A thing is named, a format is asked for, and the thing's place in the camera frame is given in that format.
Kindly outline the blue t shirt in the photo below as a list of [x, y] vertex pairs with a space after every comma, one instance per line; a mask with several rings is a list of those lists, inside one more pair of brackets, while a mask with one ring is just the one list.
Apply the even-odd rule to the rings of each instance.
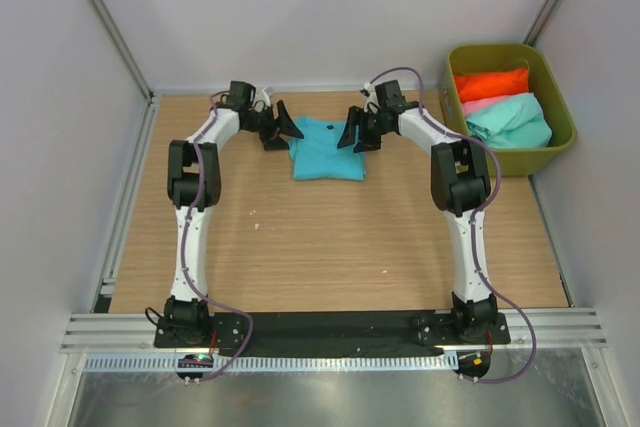
[[302, 139], [291, 138], [289, 141], [295, 180], [365, 180], [365, 154], [355, 153], [352, 147], [337, 147], [345, 121], [300, 116], [295, 125], [304, 135]]

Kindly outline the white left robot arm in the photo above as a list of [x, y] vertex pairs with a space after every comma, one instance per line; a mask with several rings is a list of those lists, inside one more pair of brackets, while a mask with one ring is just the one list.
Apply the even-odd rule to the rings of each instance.
[[157, 347], [200, 347], [214, 333], [206, 279], [208, 231], [221, 198], [219, 154], [239, 132], [257, 135], [266, 151], [286, 150], [288, 138], [304, 137], [283, 101], [272, 102], [267, 90], [232, 81], [210, 97], [209, 114], [193, 134], [170, 142], [167, 195], [177, 223], [176, 267], [156, 327]]

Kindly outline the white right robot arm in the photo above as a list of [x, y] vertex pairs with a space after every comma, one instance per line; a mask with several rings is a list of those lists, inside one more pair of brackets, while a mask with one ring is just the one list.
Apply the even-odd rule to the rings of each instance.
[[486, 285], [484, 214], [479, 211], [491, 195], [485, 150], [447, 128], [421, 102], [407, 100], [397, 81], [368, 83], [361, 93], [365, 105], [349, 108], [337, 147], [351, 147], [355, 153], [375, 151], [382, 137], [394, 132], [429, 154], [431, 197], [444, 213], [454, 258], [450, 328], [461, 342], [486, 342], [498, 308]]

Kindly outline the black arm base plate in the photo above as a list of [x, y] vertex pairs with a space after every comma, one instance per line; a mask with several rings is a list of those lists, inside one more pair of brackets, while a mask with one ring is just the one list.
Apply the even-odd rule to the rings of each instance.
[[246, 336], [251, 347], [299, 343], [320, 347], [340, 339], [381, 340], [404, 345], [450, 346], [511, 342], [505, 315], [490, 324], [461, 330], [448, 310], [351, 311], [351, 312], [263, 312], [250, 319], [240, 314], [217, 313], [205, 321], [160, 319], [153, 345], [157, 348], [217, 346], [231, 349]]

